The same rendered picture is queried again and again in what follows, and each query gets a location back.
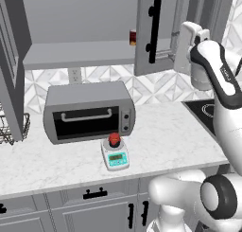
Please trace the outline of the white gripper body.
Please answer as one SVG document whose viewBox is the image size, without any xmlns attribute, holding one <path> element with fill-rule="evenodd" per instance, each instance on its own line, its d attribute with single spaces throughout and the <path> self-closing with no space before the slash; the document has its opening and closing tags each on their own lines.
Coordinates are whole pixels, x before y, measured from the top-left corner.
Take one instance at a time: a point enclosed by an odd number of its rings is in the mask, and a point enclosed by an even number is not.
<svg viewBox="0 0 242 232">
<path fill-rule="evenodd" d="M 201 30 L 202 27 L 193 22 L 186 21 L 181 24 L 174 61 L 174 70 L 176 72 L 186 75 L 190 74 L 190 62 L 188 61 L 189 49 L 194 45 L 195 38 Z"/>
</svg>

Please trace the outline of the grey open upper cabinet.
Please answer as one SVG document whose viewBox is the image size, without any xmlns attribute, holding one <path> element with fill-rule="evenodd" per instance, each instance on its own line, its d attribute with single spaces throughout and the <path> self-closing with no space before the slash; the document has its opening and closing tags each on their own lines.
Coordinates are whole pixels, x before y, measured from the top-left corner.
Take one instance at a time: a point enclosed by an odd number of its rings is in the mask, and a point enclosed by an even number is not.
<svg viewBox="0 0 242 232">
<path fill-rule="evenodd" d="M 27 70 L 134 65 L 138 0 L 24 0 Z"/>
</svg>

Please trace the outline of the white digital scale, teal panel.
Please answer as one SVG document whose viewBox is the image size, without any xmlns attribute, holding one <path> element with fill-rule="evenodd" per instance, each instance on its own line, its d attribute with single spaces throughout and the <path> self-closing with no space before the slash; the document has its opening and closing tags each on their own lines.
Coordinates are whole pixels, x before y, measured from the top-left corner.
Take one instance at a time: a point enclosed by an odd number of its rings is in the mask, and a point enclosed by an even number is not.
<svg viewBox="0 0 242 232">
<path fill-rule="evenodd" d="M 128 149 L 123 140 L 120 140 L 118 147 L 113 148 L 108 138 L 102 139 L 101 151 L 108 171 L 124 170 L 130 166 Z"/>
</svg>

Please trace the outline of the grey base cabinet door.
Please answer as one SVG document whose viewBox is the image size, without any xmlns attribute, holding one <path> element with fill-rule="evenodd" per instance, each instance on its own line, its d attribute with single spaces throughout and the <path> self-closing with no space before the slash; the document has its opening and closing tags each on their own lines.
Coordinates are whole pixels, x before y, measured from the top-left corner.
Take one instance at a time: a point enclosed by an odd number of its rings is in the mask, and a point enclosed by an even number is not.
<svg viewBox="0 0 242 232">
<path fill-rule="evenodd" d="M 155 205 L 151 201 L 148 194 L 148 185 L 151 180 L 152 180 L 152 177 L 147 177 L 147 178 L 141 178 L 139 181 L 136 232 L 147 232 L 147 227 L 158 215 L 159 206 Z M 143 210 L 144 210 L 143 201 L 149 201 L 146 226 L 142 226 L 141 214 L 143 213 Z"/>
<path fill-rule="evenodd" d="M 57 232 L 134 232 L 137 196 L 131 195 L 52 210 Z M 128 227 L 129 204 L 134 204 L 133 226 Z"/>
</svg>

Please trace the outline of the grey cabinet door, plain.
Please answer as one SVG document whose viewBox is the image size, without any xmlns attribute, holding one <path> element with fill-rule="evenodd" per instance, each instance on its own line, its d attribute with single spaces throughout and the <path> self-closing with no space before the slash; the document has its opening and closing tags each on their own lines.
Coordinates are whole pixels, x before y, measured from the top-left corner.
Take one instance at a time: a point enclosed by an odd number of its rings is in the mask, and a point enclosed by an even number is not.
<svg viewBox="0 0 242 232">
<path fill-rule="evenodd" d="M 14 141 L 24 139 L 24 58 L 31 45 L 24 0 L 0 0 L 0 103 Z"/>
</svg>

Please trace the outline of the black hob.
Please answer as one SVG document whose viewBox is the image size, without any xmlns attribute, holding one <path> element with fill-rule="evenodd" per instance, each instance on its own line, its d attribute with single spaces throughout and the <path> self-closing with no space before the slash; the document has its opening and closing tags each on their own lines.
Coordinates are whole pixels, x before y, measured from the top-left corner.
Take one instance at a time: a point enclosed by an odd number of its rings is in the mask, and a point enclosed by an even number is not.
<svg viewBox="0 0 242 232">
<path fill-rule="evenodd" d="M 210 136 L 216 137 L 213 125 L 215 101 L 212 98 L 187 100 L 182 104 L 210 134 Z"/>
</svg>

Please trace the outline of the grey toaster oven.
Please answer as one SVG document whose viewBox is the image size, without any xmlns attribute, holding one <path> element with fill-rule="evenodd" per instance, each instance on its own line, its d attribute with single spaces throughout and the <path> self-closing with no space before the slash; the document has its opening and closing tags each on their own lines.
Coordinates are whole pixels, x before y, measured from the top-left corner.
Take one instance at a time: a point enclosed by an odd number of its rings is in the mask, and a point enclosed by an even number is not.
<svg viewBox="0 0 242 232">
<path fill-rule="evenodd" d="M 63 122 L 67 118 L 106 115 L 109 118 Z M 53 85 L 48 88 L 43 111 L 43 126 L 52 144 L 73 143 L 106 138 L 112 133 L 131 134 L 135 107 L 123 81 Z"/>
</svg>

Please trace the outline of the red and black small object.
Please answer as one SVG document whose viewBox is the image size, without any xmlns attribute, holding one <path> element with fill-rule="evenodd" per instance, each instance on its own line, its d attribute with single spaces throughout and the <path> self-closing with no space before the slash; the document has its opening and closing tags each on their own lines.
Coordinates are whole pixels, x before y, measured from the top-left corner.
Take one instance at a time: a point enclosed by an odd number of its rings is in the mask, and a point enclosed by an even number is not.
<svg viewBox="0 0 242 232">
<path fill-rule="evenodd" d="M 121 138 L 119 133 L 112 133 L 109 136 L 109 145 L 112 148 L 118 148 L 121 143 Z"/>
</svg>

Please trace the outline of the grey drawer front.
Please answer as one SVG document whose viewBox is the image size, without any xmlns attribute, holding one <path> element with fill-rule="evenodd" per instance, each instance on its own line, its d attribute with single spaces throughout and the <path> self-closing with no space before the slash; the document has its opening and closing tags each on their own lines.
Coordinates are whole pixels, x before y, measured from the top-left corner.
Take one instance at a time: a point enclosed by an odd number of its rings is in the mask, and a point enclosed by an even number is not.
<svg viewBox="0 0 242 232">
<path fill-rule="evenodd" d="M 48 192 L 46 196 L 51 208 L 61 208 L 68 205 L 80 205 L 135 195 L 137 190 L 138 180 L 131 179 L 94 186 L 68 188 Z"/>
<path fill-rule="evenodd" d="M 7 209 L 7 213 L 0 214 L 0 218 L 17 216 L 37 211 L 37 207 L 32 196 L 5 199 L 1 200 L 0 204 L 3 204 Z"/>
</svg>

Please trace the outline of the white wall outlet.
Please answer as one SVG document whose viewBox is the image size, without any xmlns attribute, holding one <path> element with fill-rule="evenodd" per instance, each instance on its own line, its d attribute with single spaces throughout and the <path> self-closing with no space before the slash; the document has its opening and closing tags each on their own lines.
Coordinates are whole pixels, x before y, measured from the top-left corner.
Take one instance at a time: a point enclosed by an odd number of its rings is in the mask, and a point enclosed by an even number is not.
<svg viewBox="0 0 242 232">
<path fill-rule="evenodd" d="M 81 70 L 79 68 L 69 68 L 68 78 L 70 84 L 82 83 Z"/>
</svg>

